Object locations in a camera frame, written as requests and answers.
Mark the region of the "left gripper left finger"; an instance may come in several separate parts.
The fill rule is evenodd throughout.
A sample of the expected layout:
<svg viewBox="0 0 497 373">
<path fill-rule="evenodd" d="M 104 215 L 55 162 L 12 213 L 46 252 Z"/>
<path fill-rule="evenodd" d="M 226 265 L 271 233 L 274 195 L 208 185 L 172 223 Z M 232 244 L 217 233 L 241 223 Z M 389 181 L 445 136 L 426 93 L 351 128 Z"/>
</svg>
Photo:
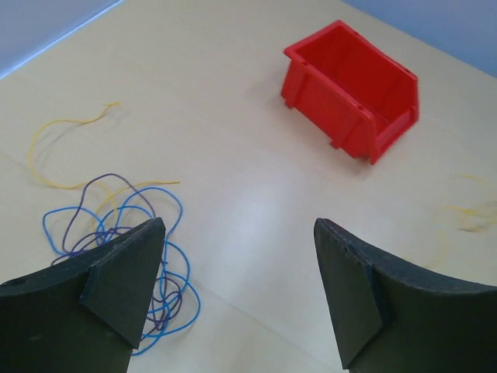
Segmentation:
<svg viewBox="0 0 497 373">
<path fill-rule="evenodd" d="M 1 285 L 3 372 L 125 372 L 139 348 L 165 226 L 152 218 Z"/>
</svg>

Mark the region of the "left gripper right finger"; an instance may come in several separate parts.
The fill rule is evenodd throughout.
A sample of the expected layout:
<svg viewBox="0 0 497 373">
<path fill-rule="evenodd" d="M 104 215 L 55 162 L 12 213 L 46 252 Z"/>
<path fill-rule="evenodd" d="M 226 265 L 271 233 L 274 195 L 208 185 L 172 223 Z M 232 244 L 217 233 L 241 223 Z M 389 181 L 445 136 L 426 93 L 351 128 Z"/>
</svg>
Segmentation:
<svg viewBox="0 0 497 373">
<path fill-rule="evenodd" d="M 496 370 L 495 287 L 419 267 L 325 218 L 314 239 L 345 371 Z"/>
</svg>

